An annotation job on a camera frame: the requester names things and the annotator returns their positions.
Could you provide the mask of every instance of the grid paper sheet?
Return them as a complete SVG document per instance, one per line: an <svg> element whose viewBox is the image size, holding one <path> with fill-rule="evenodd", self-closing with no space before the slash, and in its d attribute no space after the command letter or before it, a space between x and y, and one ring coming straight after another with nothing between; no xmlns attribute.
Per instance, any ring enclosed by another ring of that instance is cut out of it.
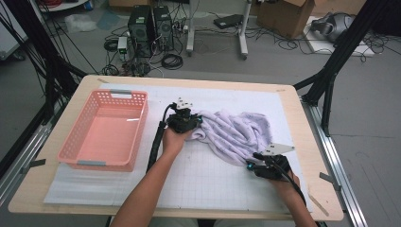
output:
<svg viewBox="0 0 401 227"><path fill-rule="evenodd" d="M280 97L275 93L110 83L100 88L148 92L148 119L134 170L130 173L79 170L60 164L45 203L121 205L145 175L158 123L166 106L178 97L191 101L194 111L215 113L224 109L233 115L264 114L270 121L272 142L293 146ZM307 207L312 211L296 151L285 155L301 180ZM267 180L254 176L245 166L225 163L207 144L199 141L184 144L168 174L157 207L288 212Z"/></svg>

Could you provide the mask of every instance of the gray floor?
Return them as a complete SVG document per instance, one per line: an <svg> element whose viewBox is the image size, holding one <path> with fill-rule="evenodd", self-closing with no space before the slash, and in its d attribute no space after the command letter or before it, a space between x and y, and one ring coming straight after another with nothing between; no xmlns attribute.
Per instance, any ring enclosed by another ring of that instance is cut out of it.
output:
<svg viewBox="0 0 401 227"><path fill-rule="evenodd" d="M67 10L82 13L81 9ZM104 37L113 29L127 23L126 16L118 16L105 9L85 12L101 28L70 34L74 43L99 71L105 64ZM197 20L197 25L213 27L213 16ZM94 70L84 62L78 51L61 36L71 62L86 72ZM236 36L216 33L197 33L192 57L183 56L183 67L177 71L162 69L149 73L152 78L208 79L256 83L295 84L319 72L328 55L305 55L299 48L285 50L269 35L247 39L249 57L239 55ZM400 52L401 43L391 41L387 46ZM301 43L304 51L307 45ZM398 89L401 56L385 48L384 52L362 62L351 58L336 80L330 132L342 164L363 214L370 226L401 222L401 183L397 177L401 140L398 131L401 105ZM0 158L26 127L44 103L43 94L29 61L0 62ZM299 91L303 95L307 89ZM106 217L97 216L41 216L11 214L6 201L0 208L1 226L104 226ZM329 226L350 226L347 218L330 222ZM270 226L293 226L290 222L273 222Z"/></svg>

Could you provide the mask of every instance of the crumpled cloth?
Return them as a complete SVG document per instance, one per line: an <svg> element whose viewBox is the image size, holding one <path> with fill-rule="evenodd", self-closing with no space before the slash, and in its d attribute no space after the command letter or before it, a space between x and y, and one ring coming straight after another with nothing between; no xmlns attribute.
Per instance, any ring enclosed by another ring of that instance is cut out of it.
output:
<svg viewBox="0 0 401 227"><path fill-rule="evenodd" d="M207 143L212 151L225 162L245 166L253 160L253 153L260 152L271 143L270 123L260 113L230 115L227 111L198 112L203 122L188 140Z"/></svg>

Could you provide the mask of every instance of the basket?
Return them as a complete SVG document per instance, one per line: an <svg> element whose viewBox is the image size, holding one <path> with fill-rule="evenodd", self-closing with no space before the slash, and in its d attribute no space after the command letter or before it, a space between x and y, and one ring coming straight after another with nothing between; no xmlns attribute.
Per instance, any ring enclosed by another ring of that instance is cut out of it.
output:
<svg viewBox="0 0 401 227"><path fill-rule="evenodd" d="M58 158L72 168L132 171L148 115L146 92L92 91Z"/></svg>

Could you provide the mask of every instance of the table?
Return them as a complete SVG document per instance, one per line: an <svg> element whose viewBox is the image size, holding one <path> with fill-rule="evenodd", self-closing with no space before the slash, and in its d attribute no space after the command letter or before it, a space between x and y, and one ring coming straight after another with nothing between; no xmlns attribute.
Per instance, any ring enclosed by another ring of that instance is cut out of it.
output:
<svg viewBox="0 0 401 227"><path fill-rule="evenodd" d="M51 185L59 166L57 153L62 146L62 142L78 117L78 113L86 97L93 89L98 88L102 83L182 86L190 88L215 88L277 93L281 97L291 136L297 148L298 158L304 172L304 177L308 183L309 197L312 200L314 211L312 217L315 220L341 220L343 218L340 202L333 185L319 177L321 172L327 174L327 170L324 166L312 130L308 125L298 95L292 86L207 80L190 80L190 82L188 82L188 80L185 79L145 79L107 76L87 76L83 79L37 157L37 160L46 159L46 164L44 166L33 167L29 170L9 204L10 212L115 215L119 208L116 206L57 205L43 203L49 185ZM154 216L291 219L291 216L286 214L159 208L156 209Z"/></svg>

